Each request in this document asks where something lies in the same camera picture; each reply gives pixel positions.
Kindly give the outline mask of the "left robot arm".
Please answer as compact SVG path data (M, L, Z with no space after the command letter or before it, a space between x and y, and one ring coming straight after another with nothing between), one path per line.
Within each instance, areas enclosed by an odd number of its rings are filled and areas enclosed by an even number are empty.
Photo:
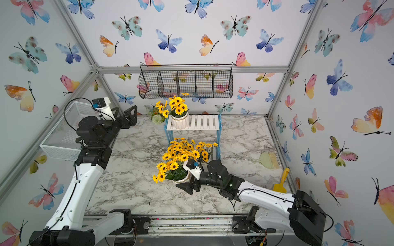
M83 227L87 206L98 180L107 168L112 147L122 129L137 123L137 106L122 117L100 120L88 116L77 128L82 149L74 162L74 175L59 207L41 231L34 231L30 246L95 246L113 232L136 234L136 222L129 209L115 209L96 225Z

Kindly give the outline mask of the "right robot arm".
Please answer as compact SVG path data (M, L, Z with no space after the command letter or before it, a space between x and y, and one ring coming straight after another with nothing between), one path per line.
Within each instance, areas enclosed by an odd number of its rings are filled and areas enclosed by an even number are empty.
M204 171L193 159L185 161L182 168L192 177L177 187L192 195L194 191L199 192L201 186L211 186L232 204L252 204L248 216L233 229L235 233L276 229L293 233L310 246L323 245L328 215L310 195L303 191L290 194L259 187L230 174L219 159L209 162L207 167Z

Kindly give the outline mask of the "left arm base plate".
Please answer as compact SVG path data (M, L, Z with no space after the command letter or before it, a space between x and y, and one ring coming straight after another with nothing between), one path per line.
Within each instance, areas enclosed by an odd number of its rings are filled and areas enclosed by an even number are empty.
M123 226L120 229L110 233L110 235L147 235L151 225L150 217L133 217L130 226Z

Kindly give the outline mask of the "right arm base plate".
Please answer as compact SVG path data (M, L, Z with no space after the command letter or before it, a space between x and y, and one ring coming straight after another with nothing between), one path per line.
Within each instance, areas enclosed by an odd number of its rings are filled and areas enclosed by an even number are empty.
M233 216L231 231L235 234L248 234L248 233L270 234L277 232L276 229L274 228L268 228L268 229L261 228L254 222L254 220L248 218L247 216Z

